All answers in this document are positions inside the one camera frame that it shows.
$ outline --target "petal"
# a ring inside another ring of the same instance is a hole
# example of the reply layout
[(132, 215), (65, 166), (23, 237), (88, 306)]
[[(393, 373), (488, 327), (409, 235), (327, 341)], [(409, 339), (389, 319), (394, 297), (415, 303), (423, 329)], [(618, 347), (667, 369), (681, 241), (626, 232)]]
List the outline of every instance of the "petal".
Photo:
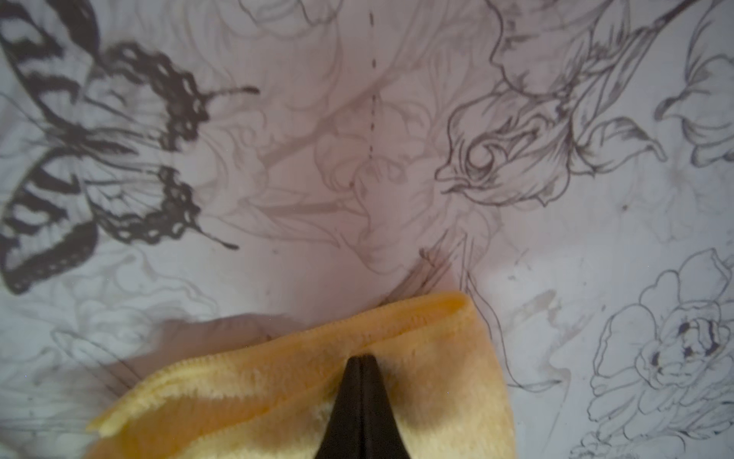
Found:
[(521, 92), (563, 90), (589, 58), (591, 29), (606, 4), (493, 1), (505, 24), (492, 62)]
[(732, 278), (716, 250), (698, 252), (680, 267), (680, 301), (714, 301), (727, 288)]
[(660, 389), (646, 387), (640, 396), (638, 404), (639, 410), (643, 414), (651, 413), (653, 410), (660, 408), (670, 399), (670, 397), (675, 395), (676, 391), (679, 390), (681, 389), (676, 386), (667, 386)]
[(616, 416), (614, 413), (627, 404), (634, 406), (633, 401), (638, 397), (638, 391), (639, 386), (628, 386), (595, 397), (589, 403), (589, 419), (599, 421), (609, 416)]
[(653, 388), (662, 388), (656, 378), (658, 372), (658, 363), (653, 365), (656, 360), (653, 356), (659, 354), (661, 343), (659, 341), (648, 342), (640, 351), (639, 355), (635, 359), (635, 369), (637, 372), (649, 383)]
[(611, 172), (642, 153), (653, 153), (660, 161), (667, 159), (660, 143), (650, 139), (630, 118), (599, 124), (593, 128), (588, 142), (578, 147), (579, 156), (595, 173)]
[(641, 378), (637, 370), (633, 366), (630, 366), (629, 368), (625, 368), (621, 372), (616, 373), (612, 377), (594, 375), (592, 376), (590, 383), (594, 391), (594, 395), (601, 395), (616, 388), (638, 383), (640, 380)]
[(568, 186), (567, 162), (572, 147), (568, 126), (558, 126), (551, 134), (555, 135), (549, 136), (548, 143), (497, 167), (482, 183), (458, 186), (451, 191), (493, 206), (508, 206), (528, 199), (537, 199), (545, 205), (557, 199)]
[(658, 325), (662, 325), (670, 313), (680, 305), (678, 301), (679, 283), (678, 274), (675, 271), (664, 271), (652, 286), (642, 291), (640, 304), (652, 311)]
[(696, 380), (695, 383), (686, 391), (680, 403), (681, 405), (691, 405), (698, 399), (703, 397), (705, 393), (715, 384), (722, 382), (729, 376), (729, 372), (734, 366), (734, 360), (731, 356), (720, 358), (709, 364), (708, 368)]
[(655, 338), (655, 320), (641, 305), (631, 305), (610, 317), (594, 357), (598, 375), (612, 376), (634, 365), (645, 343)]
[(706, 167), (719, 159), (734, 161), (734, 139), (711, 147), (696, 147), (691, 155), (691, 163), (696, 167)]
[(615, 55), (630, 33), (630, 0), (612, 0), (594, 25), (591, 52), (599, 58)]
[(730, 31), (733, 26), (734, 4), (731, 1), (712, 2), (694, 32), (686, 63), (686, 79), (691, 80), (710, 59), (731, 55)]
[(658, 331), (660, 339), (678, 335), (678, 328), (693, 320), (710, 320), (718, 326), (722, 313), (719, 305), (712, 301), (691, 301), (682, 304), (667, 317)]
[(628, 403), (621, 411), (615, 413), (611, 418), (599, 423), (599, 439), (609, 440), (615, 433), (619, 432), (637, 413), (637, 404)]
[(654, 433), (661, 425), (669, 422), (675, 410), (653, 411), (649, 414), (637, 413), (624, 428), (625, 437), (630, 440), (640, 435)]

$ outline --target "line drawing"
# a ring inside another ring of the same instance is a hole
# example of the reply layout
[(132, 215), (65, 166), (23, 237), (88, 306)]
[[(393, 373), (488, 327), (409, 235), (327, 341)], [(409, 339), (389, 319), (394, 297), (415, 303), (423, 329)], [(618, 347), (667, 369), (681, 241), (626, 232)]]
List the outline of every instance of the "line drawing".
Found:
[(712, 2), (688, 46), (686, 88), (655, 109), (658, 121), (680, 118), (684, 137), (695, 145), (691, 164), (696, 167), (734, 162), (734, 63), (726, 40), (733, 26), (734, 3)]
[[(682, 1), (636, 30), (631, 30), (629, 0), (606, 1), (577, 21), (560, 21), (553, 30), (559, 44), (551, 43), (560, 51), (548, 57), (562, 59), (561, 70), (555, 73), (543, 65), (522, 73), (508, 70), (512, 59), (504, 55), (518, 43), (530, 52), (527, 43), (534, 42), (515, 30), (514, 19), (504, 17), (512, 9), (501, 12), (489, 1), (501, 24), (491, 60), (504, 79), (492, 92), (451, 114), (448, 161), (436, 170), (436, 180), (446, 192), (462, 193), (488, 206), (527, 200), (546, 206), (563, 195), (571, 175), (610, 173), (645, 153), (666, 161), (659, 142), (633, 118), (597, 120), (621, 96), (660, 32), (697, 1)], [(548, 17), (536, 13), (538, 21)], [(551, 46), (543, 34), (535, 40), (538, 49)], [(534, 64), (528, 58), (525, 65)]]
[[(473, 238), (470, 235), (460, 229), (446, 230), (433, 246), (421, 251), (419, 262), (382, 300), (380, 305), (428, 294), (442, 283), (444, 283), (444, 288), (461, 290), (472, 298), (487, 326), (509, 387), (540, 393), (560, 384), (560, 380), (553, 379), (536, 383), (521, 383), (512, 375), (499, 318), (489, 302), (482, 297), (477, 288), (476, 279), (471, 274), (472, 255)], [(452, 284), (451, 281), (457, 267), (459, 270), (457, 273), (458, 286)]]
[(713, 248), (694, 253), (607, 319), (587, 411), (597, 428), (572, 459), (677, 456), (734, 424), (731, 261)]
[(277, 0), (269, 3), (265, 2), (264, 4), (261, 1), (260, 3), (262, 4), (260, 5), (257, 5), (258, 2), (255, 1), (253, 3), (256, 4), (253, 6), (246, 5), (247, 2), (247, 0), (237, 0), (242, 11), (257, 25), (287, 18), (293, 15), (294, 11), (299, 10), (309, 27), (323, 26), (334, 21), (344, 4), (344, 0), (338, 0), (336, 6), (332, 7), (331, 2), (322, 0), (321, 3), (327, 5), (328, 13), (323, 15), (323, 17), (311, 18), (303, 0)]
[[(43, 115), (32, 120), (44, 133), (33, 144), (45, 151), (2, 212), (6, 287), (21, 294), (84, 263), (100, 230), (125, 244), (151, 245), (192, 230), (236, 249), (201, 229), (192, 188), (159, 153), (179, 153), (195, 141), (213, 99), (259, 90), (202, 92), (163, 53), (135, 42), (100, 49), (88, 0), (43, 6), (0, 2), (0, 45)], [(43, 28), (49, 17), (54, 29)]]

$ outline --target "floral design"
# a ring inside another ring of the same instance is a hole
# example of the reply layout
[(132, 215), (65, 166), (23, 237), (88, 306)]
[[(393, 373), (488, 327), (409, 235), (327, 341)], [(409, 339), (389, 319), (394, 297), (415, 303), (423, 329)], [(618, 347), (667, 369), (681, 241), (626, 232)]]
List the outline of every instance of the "floral design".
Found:
[(607, 320), (588, 410), (599, 426), (574, 458), (655, 438), (710, 438), (734, 424), (734, 302), (722, 297), (731, 280), (731, 267), (704, 250)]
[(716, 0), (696, 28), (686, 62), (686, 88), (661, 102), (658, 120), (680, 118), (683, 134), (695, 145), (697, 167), (734, 161), (734, 57), (730, 30), (734, 3)]
[[(546, 205), (572, 174), (609, 173), (643, 153), (665, 161), (660, 144), (635, 121), (610, 119), (607, 111), (659, 32), (694, 1), (666, 5), (636, 29), (629, 0), (491, 3), (503, 24), (492, 61), (504, 81), (454, 111), (449, 158), (436, 179), (481, 204)], [(568, 9), (575, 19), (550, 8)], [(542, 57), (529, 57), (537, 53)]]
[(88, 420), (155, 369), (129, 358), (155, 350), (166, 321), (217, 316), (213, 300), (141, 250), (108, 241), (98, 255), (3, 304), (0, 430), (28, 457), (81, 457)]

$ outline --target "rose drawing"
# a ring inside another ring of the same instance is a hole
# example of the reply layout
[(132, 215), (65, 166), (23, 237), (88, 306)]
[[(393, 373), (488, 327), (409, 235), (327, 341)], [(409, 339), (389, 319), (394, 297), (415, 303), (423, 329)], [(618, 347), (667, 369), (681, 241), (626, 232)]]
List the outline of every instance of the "rose drawing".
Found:
[(608, 457), (603, 450), (654, 438), (710, 438), (734, 424), (731, 279), (731, 267), (704, 250), (607, 320), (588, 408), (598, 428), (573, 457)]
[(491, 61), (504, 80), (452, 113), (448, 160), (435, 178), (480, 204), (547, 205), (571, 175), (610, 173), (643, 153), (665, 161), (634, 120), (607, 111), (660, 31), (695, 1), (647, 7), (658, 15), (634, 27), (639, 4), (629, 0), (488, 2), (501, 18)]
[(658, 105), (655, 117), (679, 118), (695, 145), (697, 167), (734, 161), (734, 3), (715, 1), (696, 28), (686, 61), (686, 88)]

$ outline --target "butterfly drawing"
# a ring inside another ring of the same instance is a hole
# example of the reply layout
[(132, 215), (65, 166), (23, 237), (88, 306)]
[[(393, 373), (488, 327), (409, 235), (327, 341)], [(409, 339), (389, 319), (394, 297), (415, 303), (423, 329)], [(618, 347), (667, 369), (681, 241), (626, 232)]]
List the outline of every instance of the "butterfly drawing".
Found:
[(160, 157), (198, 138), (212, 99), (259, 94), (203, 92), (190, 72), (135, 41), (101, 48), (88, 0), (31, 3), (0, 0), (0, 46), (43, 130), (28, 140), (43, 154), (0, 214), (0, 270), (14, 294), (83, 264), (100, 229), (126, 244), (205, 234), (192, 188)]

